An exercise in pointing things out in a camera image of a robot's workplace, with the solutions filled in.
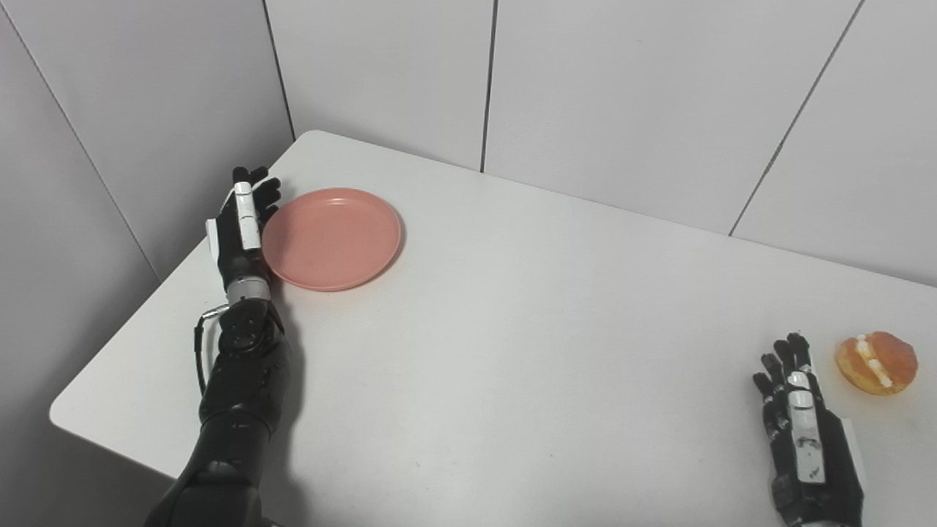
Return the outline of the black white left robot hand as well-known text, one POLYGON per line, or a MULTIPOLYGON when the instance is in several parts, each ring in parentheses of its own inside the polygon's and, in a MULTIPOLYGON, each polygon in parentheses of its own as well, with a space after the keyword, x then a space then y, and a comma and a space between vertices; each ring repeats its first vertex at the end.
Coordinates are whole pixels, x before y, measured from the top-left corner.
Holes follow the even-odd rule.
POLYGON ((270 280, 270 269, 267 263, 264 263, 260 247, 244 248, 234 191, 234 185, 238 183, 248 184, 251 191, 257 239, 260 239, 266 224, 277 213, 278 201, 282 197, 281 180, 270 176, 267 167, 260 166, 249 171, 239 166, 232 171, 232 186, 225 195, 220 213, 206 223, 209 249, 217 264, 224 289, 246 277, 270 280))

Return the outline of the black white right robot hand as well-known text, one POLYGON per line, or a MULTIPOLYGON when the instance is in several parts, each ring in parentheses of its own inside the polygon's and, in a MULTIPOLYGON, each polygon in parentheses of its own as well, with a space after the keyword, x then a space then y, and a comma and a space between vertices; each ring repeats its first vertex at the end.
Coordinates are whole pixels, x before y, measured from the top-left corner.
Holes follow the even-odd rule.
POLYGON ((843 420, 827 407, 810 344, 792 332, 753 374, 775 470, 771 498, 786 526, 862 526, 864 488, 843 420))

